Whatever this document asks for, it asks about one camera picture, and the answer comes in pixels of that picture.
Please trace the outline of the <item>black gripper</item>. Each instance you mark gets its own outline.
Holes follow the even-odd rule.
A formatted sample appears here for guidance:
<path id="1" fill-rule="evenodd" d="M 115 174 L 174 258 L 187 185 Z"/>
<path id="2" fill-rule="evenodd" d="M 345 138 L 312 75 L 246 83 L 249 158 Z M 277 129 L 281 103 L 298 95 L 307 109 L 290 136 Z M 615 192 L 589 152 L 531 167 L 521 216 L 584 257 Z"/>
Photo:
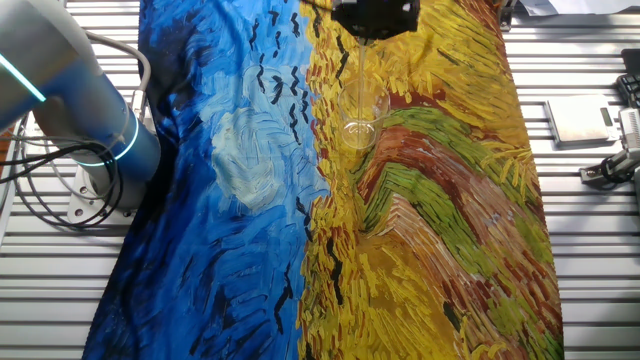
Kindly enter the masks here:
<path id="1" fill-rule="evenodd" d="M 331 19 L 360 46 L 416 32 L 419 14 L 419 0 L 334 0 L 331 9 Z"/>

